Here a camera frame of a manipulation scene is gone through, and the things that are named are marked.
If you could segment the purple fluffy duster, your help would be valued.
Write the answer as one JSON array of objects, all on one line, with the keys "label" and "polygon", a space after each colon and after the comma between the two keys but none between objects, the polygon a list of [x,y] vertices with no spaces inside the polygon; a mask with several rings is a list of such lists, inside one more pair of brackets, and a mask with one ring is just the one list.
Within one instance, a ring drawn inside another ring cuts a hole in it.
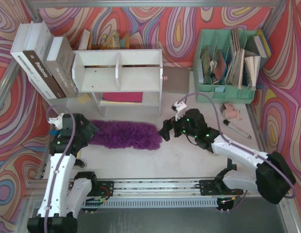
[{"label": "purple fluffy duster", "polygon": [[[108,149],[157,150],[162,143],[156,126],[150,123],[102,120],[93,120],[92,123],[98,131],[88,145],[103,146]],[[87,146],[82,146],[79,141],[73,140],[67,154],[74,154],[85,147]]]}]

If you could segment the white black stapler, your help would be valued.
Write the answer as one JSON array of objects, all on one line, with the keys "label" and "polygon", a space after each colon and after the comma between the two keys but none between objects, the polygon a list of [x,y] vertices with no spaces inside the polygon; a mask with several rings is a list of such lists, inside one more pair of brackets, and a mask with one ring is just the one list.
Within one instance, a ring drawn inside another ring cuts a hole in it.
[{"label": "white black stapler", "polygon": [[76,159],[73,165],[74,169],[84,169],[86,168],[86,163],[81,159]]}]

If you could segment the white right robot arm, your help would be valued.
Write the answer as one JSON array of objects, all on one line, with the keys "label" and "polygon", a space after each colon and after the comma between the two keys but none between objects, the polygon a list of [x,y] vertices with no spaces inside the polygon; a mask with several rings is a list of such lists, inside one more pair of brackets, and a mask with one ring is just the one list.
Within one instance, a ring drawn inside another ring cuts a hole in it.
[{"label": "white right robot arm", "polygon": [[296,178],[280,153],[253,150],[227,138],[209,127],[198,109],[189,109],[181,117],[164,120],[158,133],[169,141],[171,130],[174,137],[192,137],[201,149],[225,156],[250,170],[250,173],[242,173],[229,168],[220,173],[219,191],[228,188],[257,192],[268,202],[277,204],[294,188]]}]

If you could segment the white wooden bookshelf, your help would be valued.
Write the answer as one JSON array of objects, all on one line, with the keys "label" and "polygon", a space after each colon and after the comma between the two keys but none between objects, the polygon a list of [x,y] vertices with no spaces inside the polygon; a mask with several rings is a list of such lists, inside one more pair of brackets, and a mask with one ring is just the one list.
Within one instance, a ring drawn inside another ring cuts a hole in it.
[{"label": "white wooden bookshelf", "polygon": [[156,107],[161,113],[163,56],[161,49],[76,50],[72,79],[78,95],[88,94],[98,113],[105,116],[112,103],[104,93],[141,92],[140,106]]}]

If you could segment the yellow sticky note pad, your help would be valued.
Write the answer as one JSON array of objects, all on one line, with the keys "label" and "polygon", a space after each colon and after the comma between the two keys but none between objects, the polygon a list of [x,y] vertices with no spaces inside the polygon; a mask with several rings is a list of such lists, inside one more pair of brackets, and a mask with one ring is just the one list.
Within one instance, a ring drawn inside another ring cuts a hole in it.
[{"label": "yellow sticky note pad", "polygon": [[91,100],[91,98],[87,93],[84,93],[77,97],[77,102],[79,104],[84,104],[84,103],[88,102],[89,100]]}]

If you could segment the white marker pen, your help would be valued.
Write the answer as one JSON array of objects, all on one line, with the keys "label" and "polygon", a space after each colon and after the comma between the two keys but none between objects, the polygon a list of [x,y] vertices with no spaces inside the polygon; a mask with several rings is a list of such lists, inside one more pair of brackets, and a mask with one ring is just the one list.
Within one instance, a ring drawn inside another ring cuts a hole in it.
[{"label": "white marker pen", "polygon": [[241,129],[240,127],[234,125],[233,123],[231,123],[230,121],[228,121],[227,119],[225,119],[223,121],[224,125],[226,125],[227,127],[229,127],[230,129],[234,130],[235,132],[239,133],[240,135],[242,135],[243,137],[247,138],[247,139],[251,139],[251,135],[249,133],[247,133],[245,130]]}]

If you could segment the pink pig figurine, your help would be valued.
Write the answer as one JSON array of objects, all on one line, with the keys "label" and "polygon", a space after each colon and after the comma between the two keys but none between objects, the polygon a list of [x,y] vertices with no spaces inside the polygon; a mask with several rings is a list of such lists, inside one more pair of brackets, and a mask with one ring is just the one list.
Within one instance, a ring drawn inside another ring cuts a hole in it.
[{"label": "pink pig figurine", "polygon": [[235,109],[232,103],[224,103],[220,107],[220,112],[222,117],[226,120],[237,119],[238,121],[242,120],[240,117],[240,111]]}]

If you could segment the grey notebook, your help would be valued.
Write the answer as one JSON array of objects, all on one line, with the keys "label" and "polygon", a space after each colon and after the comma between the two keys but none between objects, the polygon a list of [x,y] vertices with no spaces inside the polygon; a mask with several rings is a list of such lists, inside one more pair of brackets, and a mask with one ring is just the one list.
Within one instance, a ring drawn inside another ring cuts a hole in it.
[{"label": "grey notebook", "polygon": [[163,87],[166,93],[189,93],[190,69],[185,67],[163,67]]}]

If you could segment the green file organizer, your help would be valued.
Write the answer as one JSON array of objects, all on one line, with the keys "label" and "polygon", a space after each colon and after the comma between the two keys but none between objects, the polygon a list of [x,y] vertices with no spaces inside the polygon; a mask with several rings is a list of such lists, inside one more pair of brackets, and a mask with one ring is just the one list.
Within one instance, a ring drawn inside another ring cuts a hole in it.
[{"label": "green file organizer", "polygon": [[202,29],[193,60],[196,102],[250,104],[263,58],[260,42],[254,31]]}]

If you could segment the taupe Lonely City book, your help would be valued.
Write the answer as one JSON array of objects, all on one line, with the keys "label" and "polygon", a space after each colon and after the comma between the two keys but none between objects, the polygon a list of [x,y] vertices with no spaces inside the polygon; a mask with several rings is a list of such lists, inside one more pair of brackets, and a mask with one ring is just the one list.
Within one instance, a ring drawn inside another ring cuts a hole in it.
[{"label": "taupe Lonely City book", "polygon": [[78,89],[72,79],[74,59],[75,53],[67,37],[55,36],[46,58],[46,65],[67,98],[75,98],[78,95]]}]

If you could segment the brown Fredonia book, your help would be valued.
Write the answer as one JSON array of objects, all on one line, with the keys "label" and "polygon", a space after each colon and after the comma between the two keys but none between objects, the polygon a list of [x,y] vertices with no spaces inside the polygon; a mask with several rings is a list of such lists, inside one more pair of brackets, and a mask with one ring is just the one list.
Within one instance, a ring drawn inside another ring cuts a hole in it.
[{"label": "brown Fredonia book", "polygon": [[46,65],[52,40],[53,36],[45,22],[34,23],[24,53],[42,78],[42,84],[37,86],[38,89],[47,99],[63,99],[66,95]]}]

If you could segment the books behind shelf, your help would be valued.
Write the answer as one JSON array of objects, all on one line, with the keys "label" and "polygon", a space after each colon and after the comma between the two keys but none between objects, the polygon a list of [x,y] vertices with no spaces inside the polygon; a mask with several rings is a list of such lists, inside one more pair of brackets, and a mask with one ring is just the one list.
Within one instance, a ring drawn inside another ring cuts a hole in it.
[{"label": "books behind shelf", "polygon": [[119,33],[113,31],[110,36],[104,39],[103,44],[93,44],[93,34],[88,30],[84,30],[82,37],[78,43],[77,50],[116,50],[116,49],[129,49],[130,48],[130,33],[126,32],[122,38]]}]

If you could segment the white Mademoiselle book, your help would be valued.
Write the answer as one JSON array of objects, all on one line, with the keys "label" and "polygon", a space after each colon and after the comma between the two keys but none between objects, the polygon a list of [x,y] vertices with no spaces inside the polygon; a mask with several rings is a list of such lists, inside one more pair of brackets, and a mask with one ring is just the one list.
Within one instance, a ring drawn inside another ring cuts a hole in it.
[{"label": "white Mademoiselle book", "polygon": [[38,72],[35,70],[34,66],[24,53],[26,51],[32,25],[32,22],[20,24],[10,53],[13,56],[13,58],[18,62],[20,67],[26,72],[28,77],[37,86],[39,86],[40,84],[42,84],[42,78],[39,77]]}]

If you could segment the grey book in organizer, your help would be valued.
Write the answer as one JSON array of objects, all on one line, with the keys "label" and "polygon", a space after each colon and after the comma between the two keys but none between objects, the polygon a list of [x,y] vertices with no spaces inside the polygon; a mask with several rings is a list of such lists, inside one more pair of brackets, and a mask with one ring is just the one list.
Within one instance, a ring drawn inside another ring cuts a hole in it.
[{"label": "grey book in organizer", "polygon": [[272,49],[263,28],[256,31],[254,35],[248,38],[245,49],[261,55],[263,58],[270,58]]}]

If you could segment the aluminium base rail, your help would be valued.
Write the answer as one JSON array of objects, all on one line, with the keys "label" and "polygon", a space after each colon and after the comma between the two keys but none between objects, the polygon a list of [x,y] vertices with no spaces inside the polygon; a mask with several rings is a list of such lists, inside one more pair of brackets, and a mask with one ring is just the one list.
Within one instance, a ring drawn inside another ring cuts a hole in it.
[{"label": "aluminium base rail", "polygon": [[87,197],[82,209],[114,208],[197,208],[232,204],[243,195],[233,190],[225,194],[204,187],[201,178],[188,179],[100,179],[101,195]]}]

